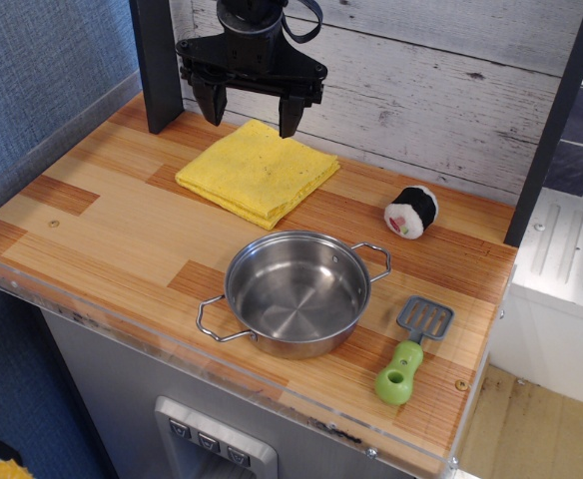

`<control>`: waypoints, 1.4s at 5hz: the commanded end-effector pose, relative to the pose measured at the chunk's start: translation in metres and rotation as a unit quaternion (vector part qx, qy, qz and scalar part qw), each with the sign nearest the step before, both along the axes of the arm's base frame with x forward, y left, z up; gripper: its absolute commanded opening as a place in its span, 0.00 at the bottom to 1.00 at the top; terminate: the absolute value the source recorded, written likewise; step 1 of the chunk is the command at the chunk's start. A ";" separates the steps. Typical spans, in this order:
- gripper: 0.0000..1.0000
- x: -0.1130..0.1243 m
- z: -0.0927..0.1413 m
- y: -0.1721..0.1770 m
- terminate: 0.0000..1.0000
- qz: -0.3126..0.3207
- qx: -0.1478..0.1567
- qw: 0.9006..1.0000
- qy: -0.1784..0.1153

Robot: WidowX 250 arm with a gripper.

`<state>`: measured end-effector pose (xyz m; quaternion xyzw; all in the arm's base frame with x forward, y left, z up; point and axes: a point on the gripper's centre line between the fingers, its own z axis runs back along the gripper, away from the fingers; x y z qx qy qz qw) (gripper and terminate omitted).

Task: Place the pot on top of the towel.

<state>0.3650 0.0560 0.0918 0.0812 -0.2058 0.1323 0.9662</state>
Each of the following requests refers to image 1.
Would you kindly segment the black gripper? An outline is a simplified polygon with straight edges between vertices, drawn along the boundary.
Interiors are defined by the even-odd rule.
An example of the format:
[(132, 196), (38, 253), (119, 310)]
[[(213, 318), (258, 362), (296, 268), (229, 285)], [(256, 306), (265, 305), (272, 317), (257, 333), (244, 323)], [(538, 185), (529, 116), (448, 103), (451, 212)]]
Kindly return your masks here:
[(218, 126), (227, 89), (281, 98), (279, 131), (292, 137), (304, 106), (319, 104), (327, 68), (293, 47), (282, 10), (219, 10), (223, 32), (180, 40), (181, 75), (193, 90), (204, 118)]

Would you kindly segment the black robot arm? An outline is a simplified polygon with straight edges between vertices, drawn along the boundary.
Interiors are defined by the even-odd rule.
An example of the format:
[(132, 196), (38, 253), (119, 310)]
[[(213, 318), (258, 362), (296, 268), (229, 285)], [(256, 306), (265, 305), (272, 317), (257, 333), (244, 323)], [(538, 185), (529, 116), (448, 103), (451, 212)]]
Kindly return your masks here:
[(177, 42), (181, 76), (208, 122), (217, 126), (223, 119), (228, 88), (278, 97), (282, 138), (293, 136), (303, 111), (321, 102), (327, 67), (290, 44), (311, 41), (322, 26), (319, 5), (302, 4), (317, 20), (302, 35), (288, 25), (286, 1), (219, 1), (223, 33)]

